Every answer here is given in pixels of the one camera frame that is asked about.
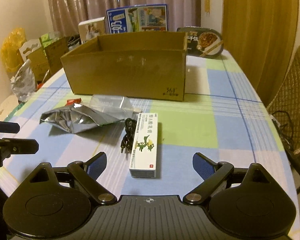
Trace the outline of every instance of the plaid tablecloth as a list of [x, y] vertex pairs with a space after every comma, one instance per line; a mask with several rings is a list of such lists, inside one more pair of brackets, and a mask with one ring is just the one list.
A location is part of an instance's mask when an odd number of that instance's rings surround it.
[[[129, 173], [130, 155], [121, 154], [123, 123], [80, 134], [68, 134], [49, 124], [39, 125], [41, 114], [66, 104], [73, 95], [62, 70], [10, 120], [19, 123], [17, 135], [33, 138], [40, 145], [35, 155], [14, 155], [0, 168], [0, 187], [9, 196], [40, 163], [66, 166], [86, 161], [96, 153], [107, 154], [108, 165], [98, 182], [117, 197], [127, 195], [175, 195], [181, 198], [202, 182], [192, 167], [192, 156], [201, 152], [215, 162], [228, 161], [235, 167], [261, 163], [294, 201], [298, 200], [290, 166], [267, 111], [248, 79], [224, 51], [217, 59], [187, 56], [184, 102], [131, 99], [143, 112], [158, 113], [159, 138], [157, 178], [136, 179]], [[290, 237], [300, 239], [299, 212]]]

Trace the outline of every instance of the yellow curtain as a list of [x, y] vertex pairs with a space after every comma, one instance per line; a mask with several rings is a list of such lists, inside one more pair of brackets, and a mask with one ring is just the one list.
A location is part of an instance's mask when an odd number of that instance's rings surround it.
[[224, 0], [223, 13], [225, 49], [268, 105], [289, 65], [298, 0]]

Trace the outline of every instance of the grey ribbed plate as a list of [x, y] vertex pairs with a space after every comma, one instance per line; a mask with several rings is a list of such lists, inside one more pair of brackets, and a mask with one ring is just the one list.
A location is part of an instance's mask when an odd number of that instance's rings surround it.
[[237, 239], [217, 229], [202, 208], [184, 205], [178, 196], [122, 196], [96, 209], [91, 219], [63, 240]]

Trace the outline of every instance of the blue milk box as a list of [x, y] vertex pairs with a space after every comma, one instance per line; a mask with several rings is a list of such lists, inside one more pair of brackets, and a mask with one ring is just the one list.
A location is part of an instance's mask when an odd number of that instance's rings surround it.
[[151, 4], [107, 10], [110, 33], [167, 31], [168, 5]]

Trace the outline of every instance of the open brown cardboard box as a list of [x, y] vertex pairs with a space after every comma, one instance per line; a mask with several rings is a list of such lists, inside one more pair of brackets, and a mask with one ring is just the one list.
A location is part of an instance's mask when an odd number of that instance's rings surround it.
[[186, 33], [135, 32], [93, 38], [61, 57], [74, 94], [182, 101]]
[[60, 57], [69, 51], [66, 38], [63, 37], [51, 43], [44, 50], [47, 57], [43, 53], [42, 46], [27, 56], [31, 60], [30, 66], [35, 80], [39, 82], [42, 81], [48, 70], [50, 71], [45, 81], [62, 68]]

